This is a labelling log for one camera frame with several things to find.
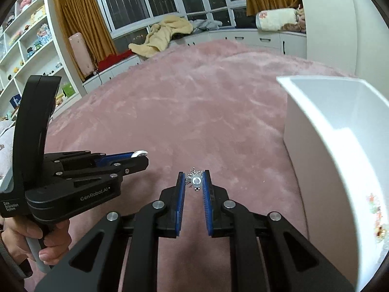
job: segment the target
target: window frame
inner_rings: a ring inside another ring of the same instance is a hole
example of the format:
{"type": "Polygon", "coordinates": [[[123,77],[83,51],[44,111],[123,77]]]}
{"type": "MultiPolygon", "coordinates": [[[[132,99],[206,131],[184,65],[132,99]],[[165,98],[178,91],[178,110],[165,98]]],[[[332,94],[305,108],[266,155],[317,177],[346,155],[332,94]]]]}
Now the window frame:
{"type": "Polygon", "coordinates": [[[140,30],[142,28],[146,28],[147,31],[150,32],[150,26],[152,26],[155,23],[160,22],[166,15],[176,15],[179,17],[185,17],[187,19],[188,15],[205,14],[207,16],[208,20],[213,20],[213,13],[214,12],[228,10],[228,14],[230,16],[231,27],[235,27],[236,23],[235,23],[235,16],[234,16],[233,10],[236,8],[246,7],[246,0],[234,0],[234,1],[226,0],[226,6],[223,6],[221,8],[217,8],[217,9],[211,9],[211,5],[209,3],[209,0],[202,0],[203,5],[204,5],[204,11],[186,13],[183,0],[173,0],[173,1],[176,5],[177,12],[154,16],[152,13],[152,10],[151,10],[149,0],[145,0],[145,4],[146,4],[147,10],[149,12],[149,17],[146,19],[125,25],[125,26],[120,27],[120,28],[116,28],[114,26],[114,23],[112,21],[112,17],[111,17],[111,14],[109,12],[109,8],[108,8],[108,4],[107,4],[106,0],[97,0],[97,3],[100,7],[104,21],[106,23],[106,26],[107,26],[107,28],[111,34],[111,37],[113,39],[122,37],[122,36],[127,35],[131,32],[140,30]]]}

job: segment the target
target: sleeve cuff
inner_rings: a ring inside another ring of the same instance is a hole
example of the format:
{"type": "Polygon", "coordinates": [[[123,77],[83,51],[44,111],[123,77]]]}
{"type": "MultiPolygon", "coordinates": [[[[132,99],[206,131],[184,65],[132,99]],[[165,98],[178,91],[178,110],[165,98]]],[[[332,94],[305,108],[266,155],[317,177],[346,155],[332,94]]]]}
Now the sleeve cuff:
{"type": "Polygon", "coordinates": [[[12,273],[15,277],[18,279],[26,279],[28,277],[32,276],[32,270],[30,263],[28,260],[24,260],[20,265],[17,265],[16,262],[13,260],[11,255],[9,254],[7,248],[5,247],[5,244],[3,243],[3,240],[1,239],[1,233],[3,231],[0,230],[0,256],[3,258],[7,266],[10,268],[12,273]]]}

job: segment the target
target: human hand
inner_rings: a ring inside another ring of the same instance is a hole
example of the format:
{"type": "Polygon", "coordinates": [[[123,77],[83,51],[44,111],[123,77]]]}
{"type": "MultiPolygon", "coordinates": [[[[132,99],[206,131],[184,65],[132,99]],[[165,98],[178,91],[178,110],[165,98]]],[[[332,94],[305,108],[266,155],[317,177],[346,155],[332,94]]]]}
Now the human hand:
{"type": "MultiPolygon", "coordinates": [[[[69,220],[56,224],[54,230],[44,238],[45,249],[39,252],[39,258],[47,265],[56,265],[69,251],[71,237],[69,235],[69,220]]],[[[8,252],[17,264],[26,258],[34,260],[25,237],[40,239],[42,230],[25,216],[5,218],[5,231],[1,234],[8,252]]]]}

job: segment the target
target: yellow blanket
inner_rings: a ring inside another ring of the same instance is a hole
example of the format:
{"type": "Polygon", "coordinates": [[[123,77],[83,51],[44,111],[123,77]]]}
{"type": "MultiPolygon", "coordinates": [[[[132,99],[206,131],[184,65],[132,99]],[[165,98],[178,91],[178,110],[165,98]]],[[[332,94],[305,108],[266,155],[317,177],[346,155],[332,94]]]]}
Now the yellow blanket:
{"type": "Polygon", "coordinates": [[[136,54],[150,58],[168,47],[173,34],[190,34],[192,31],[192,24],[185,18],[167,15],[161,22],[151,26],[151,32],[146,36],[146,41],[143,45],[129,44],[128,49],[131,49],[136,54]]]}

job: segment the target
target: pink blanket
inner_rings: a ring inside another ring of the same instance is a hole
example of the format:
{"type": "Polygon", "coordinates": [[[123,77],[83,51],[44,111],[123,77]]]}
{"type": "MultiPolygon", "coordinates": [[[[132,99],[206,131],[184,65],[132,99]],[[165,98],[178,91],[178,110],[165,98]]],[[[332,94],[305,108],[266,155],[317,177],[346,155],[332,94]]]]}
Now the pink blanket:
{"type": "MultiPolygon", "coordinates": [[[[249,210],[281,212],[307,234],[283,145],[287,95],[280,75],[342,75],[319,63],[227,40],[168,49],[117,76],[53,121],[46,152],[147,150],[150,165],[124,178],[122,194],[71,219],[77,242],[107,212],[138,211],[176,183],[209,169],[212,182],[249,210]]],[[[207,236],[202,192],[186,192],[178,239],[159,241],[158,291],[230,291],[227,238],[207,236]]],[[[33,290],[38,271],[26,280],[33,290]]]]}

